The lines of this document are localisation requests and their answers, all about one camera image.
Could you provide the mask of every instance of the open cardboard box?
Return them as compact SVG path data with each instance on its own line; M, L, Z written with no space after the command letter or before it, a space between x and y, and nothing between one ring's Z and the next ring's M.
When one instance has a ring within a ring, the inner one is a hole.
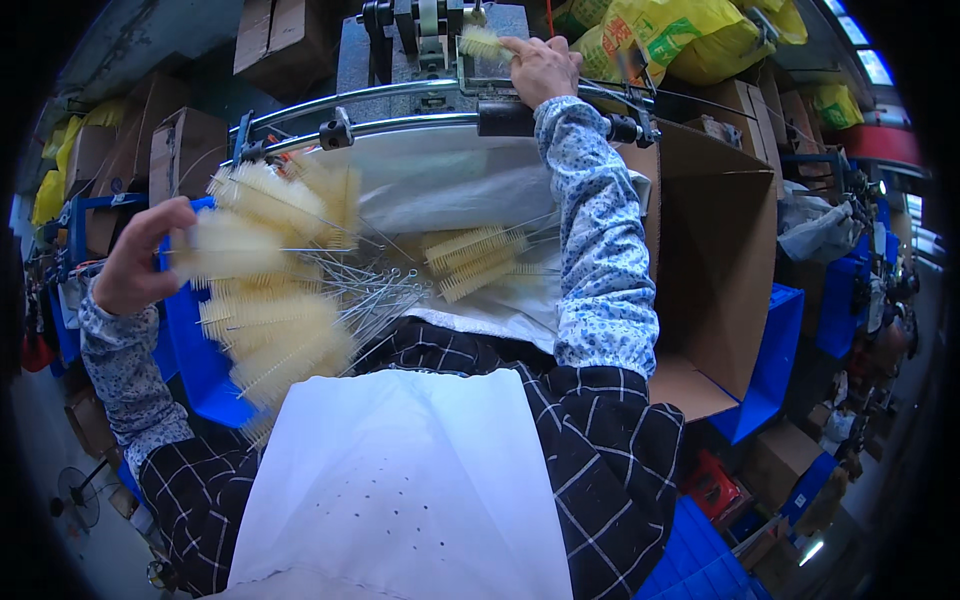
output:
M654 402L697 420L738 405L766 325L777 247L774 170L682 125L660 144L623 145L652 181L646 244L660 318Z

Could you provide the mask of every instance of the white fabric sheet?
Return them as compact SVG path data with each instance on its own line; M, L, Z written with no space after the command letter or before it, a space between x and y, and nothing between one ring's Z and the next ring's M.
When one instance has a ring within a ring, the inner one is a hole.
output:
M572 597L516 372L384 371L291 388L223 596L384 595Z

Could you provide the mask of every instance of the arm sleeve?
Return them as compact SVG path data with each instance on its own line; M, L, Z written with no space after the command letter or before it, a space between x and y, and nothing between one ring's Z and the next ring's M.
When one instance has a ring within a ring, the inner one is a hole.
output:
M554 354L569 367L619 367L649 379L660 323L639 197L595 108L562 96L534 113L540 157L560 205L563 247Z
M81 353L110 428L124 448L135 481L151 450L193 438L186 410L173 400L151 352L156 348L155 306L116 317L93 301L94 281L80 305Z

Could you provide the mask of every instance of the blue bin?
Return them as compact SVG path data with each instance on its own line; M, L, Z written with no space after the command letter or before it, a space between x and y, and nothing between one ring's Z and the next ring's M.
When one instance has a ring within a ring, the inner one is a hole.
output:
M780 514L786 516L791 525L797 524L806 509L810 507L810 502L820 493L820 489L838 466L839 463L828 452L821 453L813 461L797 485L793 487L790 497L780 507Z
M804 291L774 283L760 351L747 394L738 406L709 418L731 444L736 444L773 417L783 404L800 338Z
M63 357L63 364L69 365L80 358L80 330L67 329L63 322L63 313L60 311L60 298L53 286L47 286L47 292L50 294L51 312L54 317L54 327L57 329L57 339L60 342L60 356ZM164 381L170 381L177 374L177 361L174 359L173 342L167 329L167 322L160 321L160 329L156 336L156 348L154 349L154 360L160 368L160 376ZM51 373L54 377L61 377L65 372L63 367L57 365L51 366Z
M634 600L747 598L751 578L689 496L677 500L663 558Z
M853 252L827 265L824 295L817 325L817 348L836 358L843 358L853 344L853 334L867 319L865 306L851 314L853 282L870 280L870 258L854 257Z
M193 203L194 210L213 207L213 198L200 198ZM160 249L169 250L169 240L164 240ZM160 268L167 269L166 254L160 253ZM179 292L164 302L167 323L180 378L186 391L187 401L194 412L227 427L237 428L253 415L253 408L239 397L240 390L230 383L232 363L217 344L204 337L197 323L200 320L200 302L209 300L206 290L194 291L184 285Z
M900 249L900 239L893 233L887 231L887 252L884 253L884 259L887 264L897 264L897 253Z
M886 198L877 198L874 200L876 203L876 219L880 221L884 227L887 228L887 231L890 230L890 203L887 202Z

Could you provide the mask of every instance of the right hand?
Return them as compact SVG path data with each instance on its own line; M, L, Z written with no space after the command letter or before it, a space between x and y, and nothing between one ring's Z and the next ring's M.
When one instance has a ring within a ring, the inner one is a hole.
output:
M197 214L183 196L134 215L94 281L93 301L111 315L129 315L176 294L177 274L154 271L154 251L171 230L196 223Z
M523 104L536 109L551 98L577 95L584 57L570 52L565 37L548 41L502 37L500 43L515 54L510 62L510 79Z

